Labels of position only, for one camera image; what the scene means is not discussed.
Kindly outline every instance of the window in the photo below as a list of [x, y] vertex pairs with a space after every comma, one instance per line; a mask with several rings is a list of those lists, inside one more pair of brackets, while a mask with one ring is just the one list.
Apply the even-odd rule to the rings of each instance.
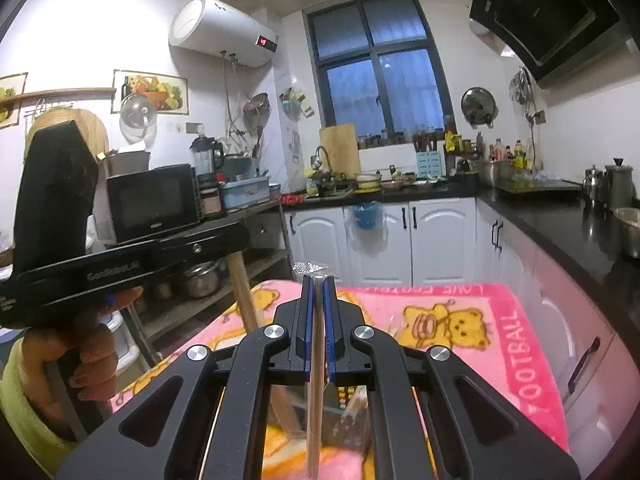
[[416, 0], [356, 0], [308, 15], [327, 126], [358, 137], [442, 131], [449, 89]]

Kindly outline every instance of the stainless steel kettle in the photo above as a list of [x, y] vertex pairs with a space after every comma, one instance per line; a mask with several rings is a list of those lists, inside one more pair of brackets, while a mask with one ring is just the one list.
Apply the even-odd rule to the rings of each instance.
[[584, 180], [582, 181], [582, 194], [584, 195], [585, 204], [594, 207], [601, 202], [600, 193], [602, 191], [602, 170], [593, 167], [584, 170]]
[[607, 209], [629, 207], [634, 193], [631, 166], [623, 166], [622, 158], [614, 158], [615, 165], [605, 166], [602, 178], [601, 202]]

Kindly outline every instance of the faucet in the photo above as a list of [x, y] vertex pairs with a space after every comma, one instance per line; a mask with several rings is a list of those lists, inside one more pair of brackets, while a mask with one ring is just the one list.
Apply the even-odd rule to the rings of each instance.
[[331, 167], [331, 161], [329, 160], [329, 154], [326, 151], [326, 148], [320, 144], [316, 148], [316, 156], [314, 157], [314, 161], [312, 163], [315, 170], [319, 170], [322, 167], [322, 158], [320, 157], [320, 150], [324, 151], [324, 156], [326, 157], [326, 164], [329, 167], [329, 171], [333, 171], [334, 169]]

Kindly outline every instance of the screw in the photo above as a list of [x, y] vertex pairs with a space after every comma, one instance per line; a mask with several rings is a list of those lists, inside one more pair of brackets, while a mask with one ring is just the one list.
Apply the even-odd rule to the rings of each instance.
[[264, 329], [264, 335], [269, 339], [277, 339], [284, 334], [284, 328], [280, 325], [269, 325]]
[[431, 359], [436, 361], [446, 361], [449, 359], [451, 352], [444, 346], [434, 346], [429, 350], [429, 355], [431, 356]]
[[374, 331], [368, 325], [361, 325], [356, 327], [356, 330], [353, 331], [358, 339], [369, 339], [373, 337]]
[[194, 345], [187, 350], [187, 357], [192, 361], [202, 361], [208, 353], [209, 349], [206, 346]]

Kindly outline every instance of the window frame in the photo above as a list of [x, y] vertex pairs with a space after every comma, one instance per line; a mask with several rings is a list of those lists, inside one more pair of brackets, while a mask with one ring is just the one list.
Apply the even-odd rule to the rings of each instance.
[[[322, 113], [324, 115], [324, 126], [335, 126], [335, 111], [334, 111], [334, 102], [331, 98], [331, 91], [329, 88], [329, 77], [327, 71], [336, 68], [339, 66], [351, 64], [357, 61], [362, 61], [366, 59], [370, 59], [373, 65], [373, 72], [376, 77], [376, 83], [378, 84], [378, 91], [380, 97], [380, 107], [382, 108], [382, 115], [385, 120], [385, 128], [388, 134], [394, 133], [393, 126], [393, 117], [391, 115], [391, 105], [389, 102], [388, 92], [386, 90], [385, 79], [383, 75], [382, 67], [380, 66], [380, 56], [384, 56], [385, 54], [395, 54], [398, 52], [406, 52], [409, 50], [420, 50], [424, 49], [427, 51], [429, 59], [431, 61], [431, 67], [433, 68], [433, 73], [436, 79], [436, 86], [438, 88], [438, 95], [440, 97], [440, 103], [442, 104], [442, 113], [443, 115], [453, 115], [453, 105], [451, 103], [451, 97], [449, 94], [449, 86], [447, 85], [447, 79], [444, 75], [444, 69], [442, 68], [442, 62], [440, 61], [440, 56], [438, 54], [438, 49], [435, 44], [435, 40], [433, 38], [433, 34], [431, 33], [431, 29], [429, 28], [429, 23], [422, 11], [422, 6], [420, 5], [420, 1], [412, 0], [416, 10], [418, 11], [418, 16], [422, 22], [422, 26], [424, 27], [426, 38], [423, 40], [405, 40], [405, 41], [393, 41], [382, 43], [379, 45], [375, 45], [373, 42], [373, 38], [371, 35], [371, 29], [369, 27], [369, 21], [367, 19], [364, 3], [371, 0], [350, 0], [344, 3], [340, 3], [335, 6], [327, 7], [321, 10], [316, 10], [315, 12], [310, 12], [306, 14], [306, 22], [308, 24], [308, 34], [309, 39], [313, 51], [314, 64], [316, 69], [316, 74], [318, 77], [318, 88], [320, 91], [320, 101], [322, 103]], [[343, 7], [351, 7], [356, 6], [358, 12], [360, 14], [360, 20], [364, 27], [364, 31], [367, 37], [368, 45], [363, 48], [358, 48], [355, 50], [350, 50], [348, 52], [344, 52], [342, 54], [337, 54], [335, 56], [330, 56], [324, 59], [320, 59], [318, 55], [318, 42], [316, 41], [316, 31], [315, 31], [315, 23], [314, 19], [321, 14], [326, 14], [328, 12], [332, 12], [333, 10], [340, 9]]]

